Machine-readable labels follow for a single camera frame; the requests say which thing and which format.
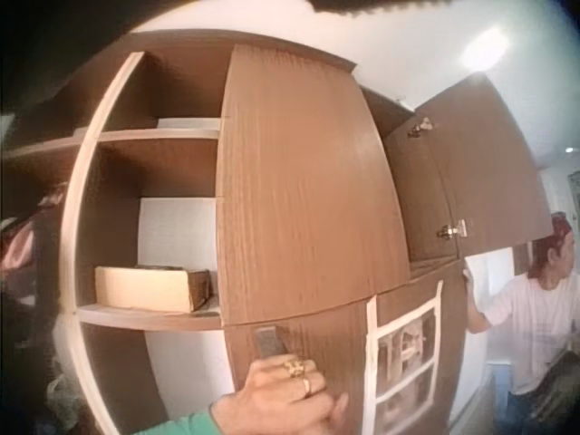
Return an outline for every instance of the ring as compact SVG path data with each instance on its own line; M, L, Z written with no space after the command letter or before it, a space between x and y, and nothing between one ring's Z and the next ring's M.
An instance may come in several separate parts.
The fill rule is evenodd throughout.
M306 369L305 364L300 360L286 361L284 367L288 370L291 378L304 376Z
M310 385L310 380L308 380L308 378L306 378L305 376L303 376L302 378L302 382L304 383L304 389L306 390L306 395L305 397L309 397L310 393L312 393L312 387Z

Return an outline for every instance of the door hinge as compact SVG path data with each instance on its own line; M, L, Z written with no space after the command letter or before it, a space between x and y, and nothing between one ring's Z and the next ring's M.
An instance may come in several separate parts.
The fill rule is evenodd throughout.
M444 240L451 240L454 237L467 237L468 229L464 219L460 219L455 227L446 225L437 232L437 237Z
M423 118L423 121L421 121L420 124L415 125L412 129L407 131L407 137L416 139L421 136L422 131L430 130L433 130L433 124L429 118Z

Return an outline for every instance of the wooden door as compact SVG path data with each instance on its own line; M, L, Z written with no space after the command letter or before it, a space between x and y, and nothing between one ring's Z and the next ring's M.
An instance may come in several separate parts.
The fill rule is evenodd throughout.
M433 130L421 133L439 168L455 226L466 223L459 251L472 256L552 232L546 195L526 141L483 74L450 87L417 110Z
M452 218L441 174L430 153L429 136L408 137L408 132L420 123L419 116L414 116L383 140L412 263L458 254L454 239L438 237Z
M237 46L216 197L225 324L315 313L408 280L390 169L348 72Z
M366 303L364 300L273 323L226 326L227 353L236 390L244 386L250 363L260 356L256 329L276 326L288 352L316 362L331 394L348 392L349 406L342 433L361 433Z
M424 399L421 398L421 393L419 392L414 403L410 403L407 397L405 399L407 402L404 403L402 411L397 414L395 412L396 406L405 400L400 400L397 395L394 395L390 399L391 403L383 402L377 404L374 433L385 433L381 428L386 427L389 427L390 430L395 430L397 427L402 428L407 421L414 422L406 425L406 429L402 432L404 435L447 433L451 405L459 382L467 325L466 289L462 269L463 262L455 261L417 278L407 285L377 297L377 324L381 327L428 303L429 300L437 295L439 281L442 281L440 295L440 348L438 353L431 351L432 354L439 356L435 362L437 369L431 369L436 370L432 404L421 415L413 415L423 405L421 400ZM427 324L425 323L422 326L424 335L422 336L421 345L423 350L430 346L431 340L426 333L425 325ZM379 351L377 361L379 364L377 385L381 386L382 373L390 368L384 366L386 365L386 360L382 358L381 351ZM410 366L407 365L405 370L407 372L399 373L399 376L402 380L409 380L413 377L413 369L412 367L410 369ZM394 379L391 388L396 388L397 383L397 380Z

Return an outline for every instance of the man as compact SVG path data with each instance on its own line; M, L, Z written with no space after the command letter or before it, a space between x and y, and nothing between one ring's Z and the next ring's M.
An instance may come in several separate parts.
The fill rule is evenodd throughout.
M563 213L552 215L554 233L533 243L533 263L526 274L513 278L481 313L475 304L471 275L468 279L468 329L477 334L505 321L512 325L512 385L507 404L507 433L554 433L554 421L538 418L538 386L566 350L580 326L580 281L573 273L574 235ZM562 397L578 393L574 382Z

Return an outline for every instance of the ceiling light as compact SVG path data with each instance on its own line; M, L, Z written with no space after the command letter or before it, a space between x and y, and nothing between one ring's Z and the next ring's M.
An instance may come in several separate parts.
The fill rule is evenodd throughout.
M472 71L485 71L495 65L508 49L508 39L497 27L476 38L461 56L461 61Z

